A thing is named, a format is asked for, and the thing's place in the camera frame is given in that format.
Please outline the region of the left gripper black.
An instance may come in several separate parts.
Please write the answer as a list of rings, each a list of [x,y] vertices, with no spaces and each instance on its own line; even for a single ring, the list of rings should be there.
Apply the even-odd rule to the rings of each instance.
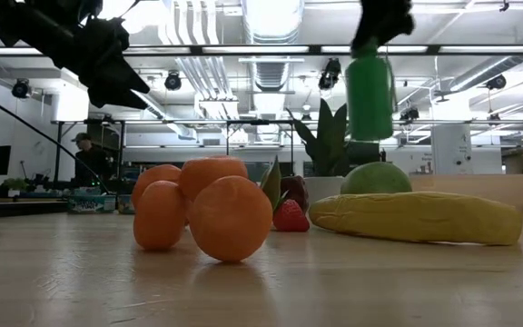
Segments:
[[[147,94],[150,87],[123,58],[123,50],[130,45],[129,34],[123,28],[121,17],[101,19],[89,17],[76,33],[76,47],[82,62],[77,73],[86,86],[113,88],[88,89],[90,103],[98,108],[106,105],[145,109],[147,103],[131,90]]]

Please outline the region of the green squeeze bottle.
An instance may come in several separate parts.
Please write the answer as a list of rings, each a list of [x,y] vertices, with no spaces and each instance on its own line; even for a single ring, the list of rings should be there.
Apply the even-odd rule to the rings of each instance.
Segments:
[[[389,65],[378,49],[371,38],[353,52],[345,71],[350,137],[356,141],[379,141],[393,134]]]

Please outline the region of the green toy pear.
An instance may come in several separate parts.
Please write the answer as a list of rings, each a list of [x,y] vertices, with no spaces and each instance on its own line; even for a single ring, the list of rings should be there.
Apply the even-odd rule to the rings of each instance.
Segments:
[[[408,193],[409,177],[393,163],[366,163],[354,168],[340,187],[341,194]]]

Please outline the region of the dark red toy apple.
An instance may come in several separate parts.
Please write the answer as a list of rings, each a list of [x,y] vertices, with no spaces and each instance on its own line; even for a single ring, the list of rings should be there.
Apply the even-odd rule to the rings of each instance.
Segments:
[[[281,178],[281,192],[287,200],[295,201],[304,213],[309,209],[309,195],[304,178],[299,175]]]

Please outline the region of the red toy strawberry green leaves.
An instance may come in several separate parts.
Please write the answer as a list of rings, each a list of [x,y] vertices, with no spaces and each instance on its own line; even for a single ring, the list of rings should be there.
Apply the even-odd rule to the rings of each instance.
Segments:
[[[305,212],[292,199],[285,200],[279,206],[274,212],[272,222],[279,232],[305,233],[310,229]]]

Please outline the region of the person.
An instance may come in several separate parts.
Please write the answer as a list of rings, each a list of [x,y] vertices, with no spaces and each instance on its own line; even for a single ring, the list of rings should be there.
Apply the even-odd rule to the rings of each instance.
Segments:
[[[112,171],[105,151],[92,143],[88,133],[77,134],[73,142],[79,149],[75,154],[78,158],[74,165],[76,182],[80,186],[92,186],[96,183],[96,176],[107,181]]]

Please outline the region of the small green background plant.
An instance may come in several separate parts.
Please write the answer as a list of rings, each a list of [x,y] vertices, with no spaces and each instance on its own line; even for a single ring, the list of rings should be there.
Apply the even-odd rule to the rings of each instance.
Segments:
[[[8,190],[24,192],[29,187],[29,183],[23,178],[7,178],[2,185]]]

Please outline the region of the small orange carrots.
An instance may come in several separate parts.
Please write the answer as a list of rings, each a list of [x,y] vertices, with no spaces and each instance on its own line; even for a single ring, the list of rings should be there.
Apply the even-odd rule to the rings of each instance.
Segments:
[[[175,246],[186,227],[197,246],[222,262],[240,262],[265,242],[281,199],[281,169],[273,161],[260,183],[232,156],[155,166],[133,188],[133,237],[147,251]]]

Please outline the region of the snake plant in white pot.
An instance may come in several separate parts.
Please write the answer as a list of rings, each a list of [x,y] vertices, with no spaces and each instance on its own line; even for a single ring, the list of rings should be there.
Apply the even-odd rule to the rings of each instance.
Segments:
[[[313,175],[304,178],[309,204],[339,194],[343,175],[350,167],[345,141],[347,106],[344,104],[333,113],[321,98],[316,134],[302,120],[295,119],[290,110],[287,112],[312,161]]]

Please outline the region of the translucent orange bin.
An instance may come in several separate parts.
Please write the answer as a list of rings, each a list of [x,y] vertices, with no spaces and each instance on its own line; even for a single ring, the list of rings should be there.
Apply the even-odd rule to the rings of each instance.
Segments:
[[[523,174],[422,174],[410,177],[419,192],[457,193],[514,206],[523,214]]]

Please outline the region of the yellow toy banana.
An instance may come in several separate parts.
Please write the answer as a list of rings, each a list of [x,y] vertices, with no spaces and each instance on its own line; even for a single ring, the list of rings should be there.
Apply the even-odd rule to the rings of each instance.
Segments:
[[[414,243],[514,245],[523,214],[511,205],[455,193],[340,194],[309,209],[323,229]]]

